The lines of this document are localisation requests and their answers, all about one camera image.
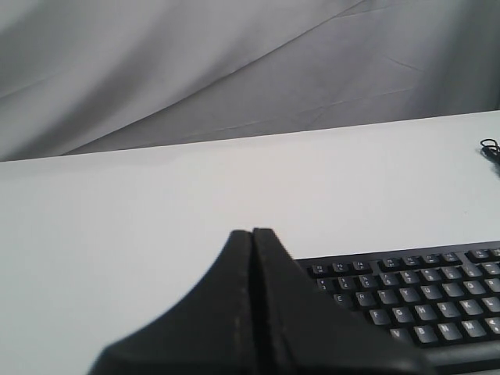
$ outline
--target white desk surface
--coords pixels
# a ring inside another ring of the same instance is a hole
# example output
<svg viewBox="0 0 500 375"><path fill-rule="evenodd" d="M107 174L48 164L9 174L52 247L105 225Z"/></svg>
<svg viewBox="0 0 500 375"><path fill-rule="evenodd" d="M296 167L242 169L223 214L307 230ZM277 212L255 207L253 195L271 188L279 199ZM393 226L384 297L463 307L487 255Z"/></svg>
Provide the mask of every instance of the white desk surface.
<svg viewBox="0 0 500 375"><path fill-rule="evenodd" d="M230 230L296 257L500 239L500 112L0 164L0 373L82 374Z"/></svg>

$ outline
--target keyboard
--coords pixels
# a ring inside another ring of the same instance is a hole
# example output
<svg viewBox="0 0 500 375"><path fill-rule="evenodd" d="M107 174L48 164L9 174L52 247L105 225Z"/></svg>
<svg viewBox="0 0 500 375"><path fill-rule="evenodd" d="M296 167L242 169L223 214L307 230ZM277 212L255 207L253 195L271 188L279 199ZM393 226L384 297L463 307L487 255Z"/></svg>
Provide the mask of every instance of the keyboard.
<svg viewBox="0 0 500 375"><path fill-rule="evenodd" d="M297 262L318 292L423 349L439 373L500 373L500 241Z"/></svg>

